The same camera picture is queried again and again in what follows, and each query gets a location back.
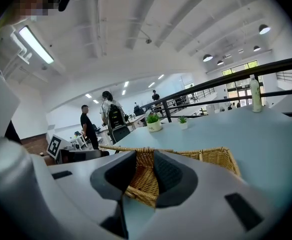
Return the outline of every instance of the black hair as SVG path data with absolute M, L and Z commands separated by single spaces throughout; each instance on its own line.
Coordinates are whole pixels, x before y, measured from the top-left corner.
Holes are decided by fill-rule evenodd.
M 110 102 L 113 101 L 113 95 L 108 90 L 103 91 L 101 96 L 104 99 L 107 98 L 107 100 L 109 100 Z

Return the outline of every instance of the potted plant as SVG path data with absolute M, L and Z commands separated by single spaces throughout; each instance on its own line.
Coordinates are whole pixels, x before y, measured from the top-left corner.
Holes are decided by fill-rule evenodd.
M 148 130 L 152 132 L 158 132 L 162 129 L 162 124 L 158 114 L 150 114 L 147 118 Z
M 178 122 L 179 122 L 179 125 L 180 125 L 180 128 L 182 130 L 185 130 L 188 128 L 188 124 L 187 124 L 187 118 L 185 116 L 180 116 L 178 118 Z

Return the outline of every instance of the light blue table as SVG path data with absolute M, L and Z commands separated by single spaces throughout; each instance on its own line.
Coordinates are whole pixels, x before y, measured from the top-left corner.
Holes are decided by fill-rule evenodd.
M 188 129 L 178 123 L 163 124 L 158 132 L 140 127 L 116 146 L 175 151 L 227 147 L 242 178 L 265 193 L 279 208 L 292 200 L 292 118 L 264 107 L 251 106 L 190 119 Z

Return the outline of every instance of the wicker basket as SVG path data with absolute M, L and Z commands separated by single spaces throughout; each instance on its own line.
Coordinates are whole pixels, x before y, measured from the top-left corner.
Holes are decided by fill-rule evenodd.
M 143 204 L 155 207 L 156 199 L 159 195 L 158 183 L 153 171 L 155 149 L 147 147 L 131 148 L 108 145 L 99 145 L 99 147 L 116 151 L 136 151 L 136 173 L 130 182 L 130 185 L 126 189 L 125 194 Z M 233 158 L 232 153 L 225 147 L 179 152 L 174 152 L 172 149 L 160 150 L 219 165 L 234 174 L 241 176 L 240 170 L 235 159 Z

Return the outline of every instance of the man in black shirt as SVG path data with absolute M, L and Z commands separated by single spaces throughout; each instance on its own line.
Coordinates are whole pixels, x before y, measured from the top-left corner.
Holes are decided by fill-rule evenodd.
M 82 129 L 84 130 L 83 136 L 84 138 L 85 136 L 87 136 L 87 138 L 90 139 L 90 142 L 94 150 L 99 150 L 98 140 L 97 140 L 95 130 L 93 128 L 93 124 L 87 116 L 88 111 L 89 111 L 89 108 L 87 105 L 81 106 L 82 114 L 80 116 L 80 124 L 81 124 Z
M 156 90 L 152 91 L 153 96 L 151 96 L 153 101 L 158 101 L 160 99 L 160 96 L 156 93 Z

